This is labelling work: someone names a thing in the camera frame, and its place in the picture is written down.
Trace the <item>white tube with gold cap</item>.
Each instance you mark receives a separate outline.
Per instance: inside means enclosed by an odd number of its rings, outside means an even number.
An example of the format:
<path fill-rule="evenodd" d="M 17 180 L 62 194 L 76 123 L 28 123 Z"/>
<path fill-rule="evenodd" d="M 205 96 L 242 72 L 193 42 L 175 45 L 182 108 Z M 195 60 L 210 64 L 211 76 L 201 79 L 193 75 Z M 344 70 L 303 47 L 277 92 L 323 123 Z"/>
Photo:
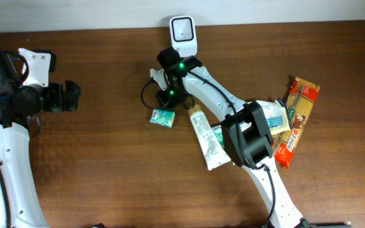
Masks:
<path fill-rule="evenodd" d="M 230 157 L 219 143 L 200 105 L 194 105 L 194 107 L 188 110 L 188 114 L 208 170 L 213 170 L 230 162 Z"/>

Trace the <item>cream snack bag blue label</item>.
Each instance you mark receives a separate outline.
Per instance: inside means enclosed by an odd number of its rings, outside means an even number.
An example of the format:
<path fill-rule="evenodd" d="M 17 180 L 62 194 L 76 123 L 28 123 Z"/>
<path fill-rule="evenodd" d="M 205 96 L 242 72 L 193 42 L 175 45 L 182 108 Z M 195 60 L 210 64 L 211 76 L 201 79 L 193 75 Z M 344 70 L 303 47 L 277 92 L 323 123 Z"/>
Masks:
<path fill-rule="evenodd" d="M 293 127 L 289 120 L 288 109 L 281 99 L 278 98 L 274 102 L 261 100 L 256 100 L 256 102 L 264 112 L 272 136 L 292 130 Z"/>

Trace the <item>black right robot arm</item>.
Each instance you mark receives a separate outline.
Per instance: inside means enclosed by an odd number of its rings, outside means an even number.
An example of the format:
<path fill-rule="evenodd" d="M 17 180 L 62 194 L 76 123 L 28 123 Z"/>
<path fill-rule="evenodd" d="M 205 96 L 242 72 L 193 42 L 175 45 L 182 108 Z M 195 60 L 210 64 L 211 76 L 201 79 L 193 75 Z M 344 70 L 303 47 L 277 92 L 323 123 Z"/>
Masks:
<path fill-rule="evenodd" d="M 309 227 L 279 176 L 272 134 L 261 105 L 232 95 L 200 60 L 183 58 L 173 47 L 160 51 L 157 61 L 163 70 L 154 79 L 161 88 L 157 93 L 160 107 L 171 109 L 193 96 L 217 117 L 225 152 L 246 170 L 267 207 L 265 227 Z"/>

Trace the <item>green tissue pack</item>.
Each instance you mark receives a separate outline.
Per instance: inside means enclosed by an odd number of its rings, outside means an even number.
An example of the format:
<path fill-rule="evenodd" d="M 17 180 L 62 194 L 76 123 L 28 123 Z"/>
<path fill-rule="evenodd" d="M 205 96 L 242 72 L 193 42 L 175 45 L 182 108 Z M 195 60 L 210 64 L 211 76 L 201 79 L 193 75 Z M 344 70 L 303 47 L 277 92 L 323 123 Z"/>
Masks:
<path fill-rule="evenodd" d="M 150 123 L 172 128 L 176 114 L 173 111 L 153 110 Z"/>
<path fill-rule="evenodd" d="M 212 130 L 217 138 L 217 141 L 219 142 L 219 144 L 221 145 L 222 148 L 224 148 L 224 140 L 223 140 L 223 135 L 222 135 L 222 128 L 220 125 L 214 126 L 212 127 Z"/>

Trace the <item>orange red snack bag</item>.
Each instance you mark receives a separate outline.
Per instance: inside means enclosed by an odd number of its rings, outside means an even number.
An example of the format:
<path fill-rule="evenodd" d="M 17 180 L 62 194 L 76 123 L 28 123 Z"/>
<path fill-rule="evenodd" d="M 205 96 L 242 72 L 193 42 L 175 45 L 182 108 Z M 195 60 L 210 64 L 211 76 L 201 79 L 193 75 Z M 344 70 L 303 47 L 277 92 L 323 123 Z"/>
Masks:
<path fill-rule="evenodd" d="M 292 128 L 273 135 L 274 144 L 272 145 L 275 160 L 287 169 L 290 167 L 295 148 L 300 141 L 319 90 L 318 85 L 300 77 L 295 77 L 291 86 L 286 99 L 286 107 Z"/>

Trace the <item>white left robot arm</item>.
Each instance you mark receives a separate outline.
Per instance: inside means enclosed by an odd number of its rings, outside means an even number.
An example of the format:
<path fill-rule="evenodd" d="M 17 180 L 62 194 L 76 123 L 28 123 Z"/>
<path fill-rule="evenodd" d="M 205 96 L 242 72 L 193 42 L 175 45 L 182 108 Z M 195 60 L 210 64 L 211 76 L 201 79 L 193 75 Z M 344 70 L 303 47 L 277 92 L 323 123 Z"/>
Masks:
<path fill-rule="evenodd" d="M 40 112 L 76 111 L 80 86 L 50 83 L 50 50 L 0 51 L 0 227 L 47 227 L 30 166 L 29 124 Z"/>

